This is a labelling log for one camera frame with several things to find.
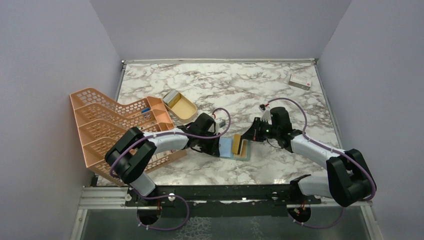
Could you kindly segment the green card holder wallet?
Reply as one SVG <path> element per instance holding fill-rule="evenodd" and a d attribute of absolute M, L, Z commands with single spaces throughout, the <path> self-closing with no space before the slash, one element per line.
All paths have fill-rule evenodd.
<path fill-rule="evenodd" d="M 240 152 L 236 154 L 234 138 L 221 137 L 219 139 L 219 157 L 229 160 L 249 161 L 251 158 L 251 142 L 243 139 Z"/>

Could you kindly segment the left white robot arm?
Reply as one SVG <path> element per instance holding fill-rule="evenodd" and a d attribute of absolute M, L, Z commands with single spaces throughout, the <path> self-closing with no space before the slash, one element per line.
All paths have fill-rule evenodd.
<path fill-rule="evenodd" d="M 151 158 L 159 153 L 198 148 L 198 152 L 218 157 L 221 124 L 206 113 L 195 121 L 171 130 L 147 132 L 130 128 L 108 150 L 104 159 L 112 176 L 138 192 L 144 205 L 157 200 L 156 184 L 146 173 Z"/>

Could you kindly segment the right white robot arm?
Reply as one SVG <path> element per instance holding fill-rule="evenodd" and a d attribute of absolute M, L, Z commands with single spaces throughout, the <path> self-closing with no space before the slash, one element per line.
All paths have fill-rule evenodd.
<path fill-rule="evenodd" d="M 270 121 L 256 117 L 241 139 L 252 142 L 276 140 L 280 148 L 308 158 L 326 170 L 326 176 L 307 174 L 292 180 L 292 187 L 288 190 L 292 202 L 300 204 L 308 196 L 320 196 L 348 207 L 375 193 L 375 181 L 360 151 L 334 149 L 307 139 L 301 130 L 293 128 L 284 107 L 274 107 L 268 112 Z"/>

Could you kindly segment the gold credit card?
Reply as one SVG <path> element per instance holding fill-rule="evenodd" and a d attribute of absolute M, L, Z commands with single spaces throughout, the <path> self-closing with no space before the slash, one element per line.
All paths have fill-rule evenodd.
<path fill-rule="evenodd" d="M 246 159 L 248 157 L 248 141 L 244 139 L 241 142 L 241 149 L 238 158 Z"/>
<path fill-rule="evenodd" d="M 240 134 L 235 134 L 232 139 L 232 147 L 231 152 L 234 155 L 239 155 L 241 151 L 241 145 L 242 145 L 242 136 Z"/>

